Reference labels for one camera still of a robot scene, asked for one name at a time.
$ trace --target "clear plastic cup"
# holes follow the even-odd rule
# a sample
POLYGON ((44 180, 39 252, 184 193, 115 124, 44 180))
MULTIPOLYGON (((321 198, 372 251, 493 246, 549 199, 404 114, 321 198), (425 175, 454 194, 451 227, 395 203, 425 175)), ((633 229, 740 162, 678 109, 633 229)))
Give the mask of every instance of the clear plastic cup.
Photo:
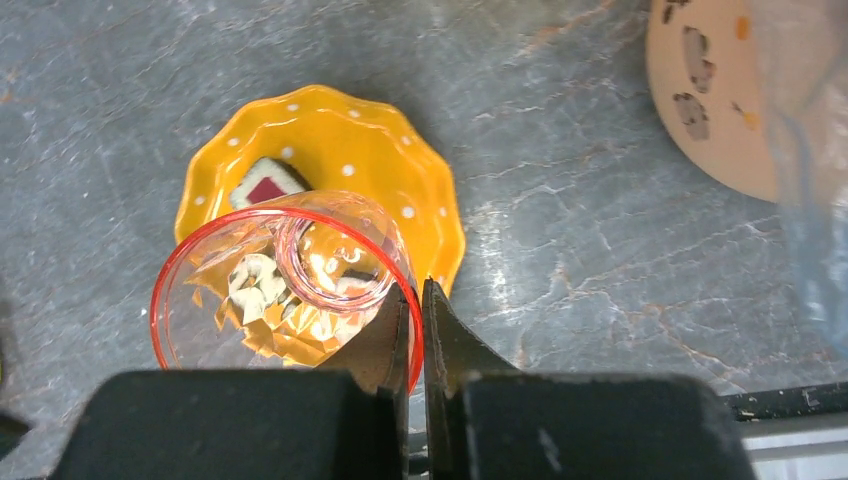
POLYGON ((750 6, 801 309, 848 356, 848 2, 750 6))
POLYGON ((374 318, 394 283, 409 303, 411 390, 422 317, 395 222, 349 192, 270 200, 209 222, 174 250, 153 289, 153 350, 166 369, 313 367, 374 318))

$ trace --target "yellow plate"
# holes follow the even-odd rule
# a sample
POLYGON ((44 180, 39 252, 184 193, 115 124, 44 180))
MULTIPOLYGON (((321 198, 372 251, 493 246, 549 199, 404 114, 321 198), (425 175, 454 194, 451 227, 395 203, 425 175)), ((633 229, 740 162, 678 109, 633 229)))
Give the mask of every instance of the yellow plate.
POLYGON ((283 159, 312 188, 376 200, 395 219, 419 287, 450 292, 465 235, 453 175, 406 117, 322 85, 248 103, 192 158, 174 225, 177 242, 232 212, 228 199, 262 157, 283 159))

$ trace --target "red cup rim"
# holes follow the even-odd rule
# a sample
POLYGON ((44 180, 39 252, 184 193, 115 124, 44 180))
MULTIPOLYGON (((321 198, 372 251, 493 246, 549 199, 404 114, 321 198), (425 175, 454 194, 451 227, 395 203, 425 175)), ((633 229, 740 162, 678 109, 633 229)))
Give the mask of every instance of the red cup rim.
POLYGON ((162 352, 162 345, 156 329, 159 320, 157 307, 163 293, 162 291, 165 286, 165 280, 168 278, 168 273, 171 269, 174 268, 183 255, 193 248, 200 240, 212 232, 222 228, 227 223, 233 220, 243 220, 263 215, 279 215, 281 213, 289 214, 290 216, 305 220, 319 222, 336 229, 340 233, 348 235, 352 239, 361 243, 371 254, 375 255, 383 263, 383 265, 386 266, 389 272, 391 272, 395 281, 400 286, 404 297, 406 297, 406 300, 409 303, 410 313, 412 314, 414 339, 412 345, 412 358, 409 365, 409 381, 407 384, 408 393, 412 393, 416 383, 418 383, 418 375, 421 373, 421 367, 424 363, 424 320, 423 314, 421 313, 421 305, 418 302, 418 297, 416 296, 412 285, 410 285, 403 272, 401 272, 400 268, 395 265, 392 259, 366 235, 329 215, 297 207, 249 207, 218 217, 192 232, 192 234, 186 237, 186 239, 177 246, 171 255, 168 256, 165 264, 162 265, 162 270, 159 271, 159 275, 156 277, 156 283, 153 285, 153 296, 150 300, 150 338, 153 342, 153 353, 156 355, 156 360, 159 362, 159 366, 163 370, 168 370, 168 364, 165 361, 165 355, 162 352))

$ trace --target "marble surface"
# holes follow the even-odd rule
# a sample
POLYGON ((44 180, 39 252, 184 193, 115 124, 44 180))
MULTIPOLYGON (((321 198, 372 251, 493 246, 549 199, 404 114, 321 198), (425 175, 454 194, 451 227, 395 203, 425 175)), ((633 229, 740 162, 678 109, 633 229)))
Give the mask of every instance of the marble surface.
MULTIPOLYGON (((323 83, 403 110, 452 165, 457 313, 522 368, 675 371, 720 393, 845 380, 797 315, 774 206, 677 150, 647 1, 0 0, 0 406, 49 471, 82 402, 155 368, 146 310, 192 154, 323 83)), ((412 428, 424 427, 420 390, 412 428)))

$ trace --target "clear plastic bag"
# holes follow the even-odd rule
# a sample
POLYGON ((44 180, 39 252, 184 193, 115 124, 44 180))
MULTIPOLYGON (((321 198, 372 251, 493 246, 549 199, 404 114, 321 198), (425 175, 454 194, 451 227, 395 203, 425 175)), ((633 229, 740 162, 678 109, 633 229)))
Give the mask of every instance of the clear plastic bag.
POLYGON ((848 356, 848 1, 750 7, 802 312, 848 356))

